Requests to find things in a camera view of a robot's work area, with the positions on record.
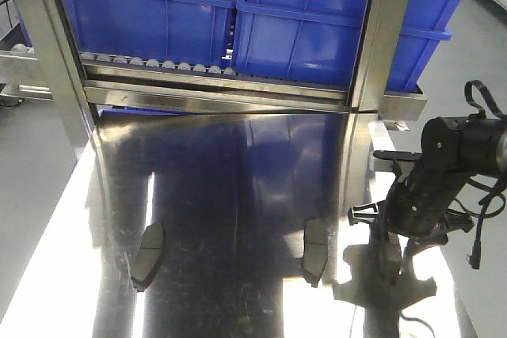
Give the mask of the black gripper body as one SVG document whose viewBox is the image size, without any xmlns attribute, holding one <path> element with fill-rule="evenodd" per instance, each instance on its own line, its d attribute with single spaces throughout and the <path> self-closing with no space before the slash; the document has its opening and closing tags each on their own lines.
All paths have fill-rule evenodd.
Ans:
<svg viewBox="0 0 507 338">
<path fill-rule="evenodd" d="M 405 237 L 448 233 L 445 212 L 465 186 L 467 172 L 427 170 L 417 163 L 405 181 L 395 181 L 383 202 L 389 231 Z"/>
</svg>

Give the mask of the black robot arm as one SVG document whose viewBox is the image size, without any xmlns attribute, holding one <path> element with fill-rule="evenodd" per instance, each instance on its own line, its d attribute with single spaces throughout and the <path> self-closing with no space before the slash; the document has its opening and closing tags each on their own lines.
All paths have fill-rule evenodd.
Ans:
<svg viewBox="0 0 507 338">
<path fill-rule="evenodd" d="M 395 180 L 385 200 L 351 207 L 350 225 L 377 225 L 414 239 L 468 232 L 472 217 L 450 205 L 476 175 L 497 179 L 480 206 L 506 189 L 506 123 L 473 116 L 437 117 L 423 129 L 421 152 L 377 150 L 373 157 L 385 163 Z"/>
</svg>

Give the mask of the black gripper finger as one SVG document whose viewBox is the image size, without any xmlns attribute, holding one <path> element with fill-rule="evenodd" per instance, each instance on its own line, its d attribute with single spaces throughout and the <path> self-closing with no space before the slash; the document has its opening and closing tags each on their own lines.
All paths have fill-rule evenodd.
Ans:
<svg viewBox="0 0 507 338">
<path fill-rule="evenodd" d="M 474 226 L 472 217 L 460 211 L 446 211 L 445 212 L 446 227 L 449 233 L 462 230 L 468 233 Z"/>
<path fill-rule="evenodd" d="M 354 226 L 359 223 L 378 225 L 381 220 L 382 206 L 383 203 L 379 202 L 350 207 L 347 214 L 349 225 Z"/>
</svg>

